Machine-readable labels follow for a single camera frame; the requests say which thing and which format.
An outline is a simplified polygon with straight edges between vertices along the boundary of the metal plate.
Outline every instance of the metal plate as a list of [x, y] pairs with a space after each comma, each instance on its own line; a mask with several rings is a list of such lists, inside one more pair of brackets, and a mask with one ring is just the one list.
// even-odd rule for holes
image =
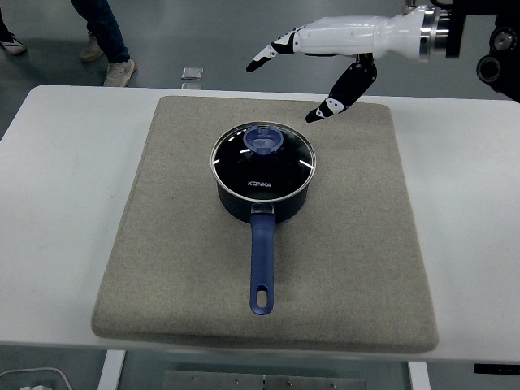
[[181, 89], [202, 89], [202, 84], [199, 83], [182, 83]]
[[253, 374], [167, 370], [162, 390], [263, 390], [263, 378]]
[[181, 79], [184, 80], [202, 80], [202, 73], [204, 68], [202, 67], [185, 67]]
[[362, 379], [266, 375], [264, 390], [366, 390]]
[[362, 379], [167, 370], [162, 390], [366, 390]]

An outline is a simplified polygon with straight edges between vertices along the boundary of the jeans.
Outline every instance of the jeans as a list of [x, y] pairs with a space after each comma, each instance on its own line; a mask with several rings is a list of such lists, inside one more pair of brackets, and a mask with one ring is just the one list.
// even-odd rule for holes
[[1, 42], [11, 42], [13, 39], [13, 34], [9, 32], [7, 26], [3, 23], [2, 18], [2, 9], [0, 9], [0, 41]]
[[97, 38], [97, 43], [109, 63], [123, 63], [130, 59], [107, 0], [71, 0], [71, 3], [76, 12], [87, 21], [87, 29]]

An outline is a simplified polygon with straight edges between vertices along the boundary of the lid rim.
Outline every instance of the lid rim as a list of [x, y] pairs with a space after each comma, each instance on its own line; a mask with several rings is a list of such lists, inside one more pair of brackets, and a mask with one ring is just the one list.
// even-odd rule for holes
[[[310, 169], [310, 172], [309, 172], [309, 175], [307, 176], [307, 178], [305, 179], [305, 182], [300, 186], [298, 187], [298, 189], [296, 189], [295, 191], [292, 191], [290, 194], [288, 195], [283, 195], [282, 197], [277, 197], [277, 198], [273, 198], [273, 199], [255, 199], [255, 198], [251, 198], [251, 197], [245, 197], [244, 195], [240, 195], [239, 193], [231, 190], [219, 177], [219, 174], [217, 173], [216, 171], [216, 168], [215, 168], [215, 164], [214, 164], [214, 161], [215, 161], [215, 155], [216, 155], [216, 152], [217, 150], [219, 149], [219, 147], [222, 145], [222, 143], [234, 132], [236, 131], [240, 131], [240, 130], [243, 130], [243, 129], [247, 129], [247, 128], [250, 128], [252, 126], [274, 126], [274, 127], [277, 127], [277, 128], [281, 128], [282, 130], [285, 130], [287, 132], [290, 132], [291, 134], [295, 135], [296, 137], [300, 138], [302, 140], [302, 142], [305, 144], [305, 146], [307, 147], [307, 149], [309, 150], [310, 152], [310, 157], [311, 157], [311, 163], [310, 165], [312, 167], [309, 167]], [[241, 200], [244, 200], [244, 201], [247, 201], [247, 202], [252, 202], [252, 203], [272, 203], [272, 202], [281, 202], [281, 201], [285, 201], [291, 197], [295, 197], [298, 193], [300, 193], [301, 191], [303, 191], [304, 189], [306, 189], [309, 185], [309, 182], [312, 180], [313, 176], [314, 176], [314, 172], [316, 171], [316, 153], [314, 152], [314, 148], [312, 147], [312, 145], [310, 144], [310, 142], [305, 138], [305, 136], [303, 136], [302, 134], [300, 134], [299, 132], [297, 132], [296, 130], [290, 128], [289, 126], [286, 126], [286, 125], [283, 125], [283, 124], [280, 124], [280, 123], [274, 123], [274, 122], [249, 122], [249, 123], [244, 123], [244, 124], [241, 124], [241, 125], [238, 125], [238, 126], [235, 126], [234, 128], [232, 128], [231, 130], [225, 132], [214, 144], [213, 146], [213, 149], [211, 150], [211, 156], [210, 156], [210, 167], [211, 167], [211, 171], [213, 172], [213, 176], [215, 177], [215, 179], [217, 180], [217, 184], [222, 188], [224, 189], [227, 193], [229, 193], [230, 195], [232, 195], [233, 197], [237, 197]]]

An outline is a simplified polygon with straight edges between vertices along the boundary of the white table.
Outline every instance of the white table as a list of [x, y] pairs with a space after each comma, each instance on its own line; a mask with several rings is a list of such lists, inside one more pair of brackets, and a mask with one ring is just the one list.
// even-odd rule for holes
[[[0, 344], [206, 353], [102, 339], [90, 329], [150, 122], [166, 95], [324, 98], [35, 88], [0, 141]], [[520, 362], [520, 105], [414, 97], [361, 102], [392, 111], [440, 342], [418, 355], [327, 356]]]

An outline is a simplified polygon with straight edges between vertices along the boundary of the beige shoe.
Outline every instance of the beige shoe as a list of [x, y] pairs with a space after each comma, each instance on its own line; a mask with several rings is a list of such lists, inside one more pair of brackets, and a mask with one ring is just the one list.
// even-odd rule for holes
[[91, 63], [104, 55], [103, 50], [98, 45], [98, 39], [89, 32], [89, 43], [80, 52], [80, 60], [84, 63]]
[[133, 59], [126, 63], [109, 63], [104, 87], [126, 87], [137, 69]]
[[13, 37], [13, 42], [0, 42], [2, 46], [7, 50], [7, 53], [12, 55], [22, 54], [26, 49], [22, 42], [17, 41]]

